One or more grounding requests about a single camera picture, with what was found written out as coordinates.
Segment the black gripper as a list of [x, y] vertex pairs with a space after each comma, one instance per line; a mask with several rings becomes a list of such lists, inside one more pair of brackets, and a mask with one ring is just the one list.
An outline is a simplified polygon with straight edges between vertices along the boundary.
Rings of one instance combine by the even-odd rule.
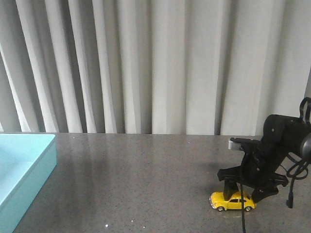
[[239, 166], [220, 169], [217, 173], [218, 179], [224, 181], [225, 201], [238, 191], [238, 183], [254, 189], [252, 193], [254, 203], [278, 194], [276, 186], [287, 186], [288, 178], [276, 173], [285, 157], [291, 152], [287, 146], [259, 140], [256, 147], [243, 152], [244, 157]]

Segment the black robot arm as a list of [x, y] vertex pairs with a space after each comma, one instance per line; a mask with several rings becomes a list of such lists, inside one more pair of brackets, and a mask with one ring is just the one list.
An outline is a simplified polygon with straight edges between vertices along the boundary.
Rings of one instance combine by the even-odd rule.
[[[241, 165], [220, 169], [218, 179], [224, 181], [224, 199], [229, 200], [238, 191], [237, 184], [254, 189], [252, 199], [255, 203], [276, 195], [278, 185], [293, 185], [300, 180], [300, 172], [311, 163], [311, 125], [299, 117], [269, 115], [264, 123], [261, 140], [236, 138], [229, 140], [231, 150], [244, 151]], [[290, 153], [297, 155], [294, 173], [276, 173], [283, 160]]]

